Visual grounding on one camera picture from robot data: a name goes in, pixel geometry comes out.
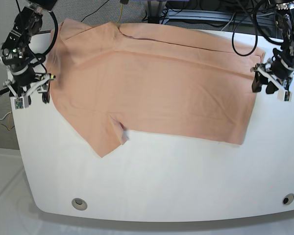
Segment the peach orange T-shirt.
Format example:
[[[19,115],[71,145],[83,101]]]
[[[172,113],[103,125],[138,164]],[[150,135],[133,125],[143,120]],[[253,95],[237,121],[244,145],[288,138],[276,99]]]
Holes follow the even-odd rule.
[[[251,68],[229,39],[170,25],[59,25],[47,69],[57,111],[101,157],[126,130],[242,144],[254,107]]]

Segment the left table grommet hole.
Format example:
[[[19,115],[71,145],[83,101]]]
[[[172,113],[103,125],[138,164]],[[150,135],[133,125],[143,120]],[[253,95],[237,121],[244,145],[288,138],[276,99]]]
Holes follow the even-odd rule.
[[[72,200],[72,206],[76,209],[76,210],[79,210],[79,211],[84,211],[87,209],[87,203],[80,199],[80,198],[74,198]]]

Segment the table grommet hole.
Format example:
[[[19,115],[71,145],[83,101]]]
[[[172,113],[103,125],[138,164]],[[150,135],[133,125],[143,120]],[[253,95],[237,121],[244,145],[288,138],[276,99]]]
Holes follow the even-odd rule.
[[[72,206],[76,209],[76,210],[79,210],[79,211],[84,211],[87,209],[87,203],[80,199],[80,198],[74,198],[72,200]]]
[[[289,205],[289,204],[291,204],[293,201],[294,201],[294,194],[293,194],[293,193],[290,193],[290,194],[287,194],[287,195],[283,198],[282,203],[283,203],[283,205]]]

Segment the right table grommet hole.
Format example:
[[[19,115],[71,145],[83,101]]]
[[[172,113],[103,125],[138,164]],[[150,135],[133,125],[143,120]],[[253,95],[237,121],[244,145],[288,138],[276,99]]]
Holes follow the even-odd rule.
[[[293,194],[293,193],[290,193],[290,194],[287,194],[287,195],[283,198],[282,203],[283,203],[283,205],[289,205],[289,204],[291,204],[293,201],[294,201],[294,194]]]

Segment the aluminium frame rail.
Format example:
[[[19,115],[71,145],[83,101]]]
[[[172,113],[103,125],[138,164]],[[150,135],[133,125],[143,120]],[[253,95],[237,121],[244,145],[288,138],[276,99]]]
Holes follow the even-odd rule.
[[[231,24],[241,23],[243,25],[253,25],[250,17],[241,13],[226,13],[218,11],[204,10],[178,10],[169,9],[166,15],[166,21],[182,21],[188,24]],[[274,22],[274,13],[260,13],[257,15],[258,25],[272,37],[280,37]]]

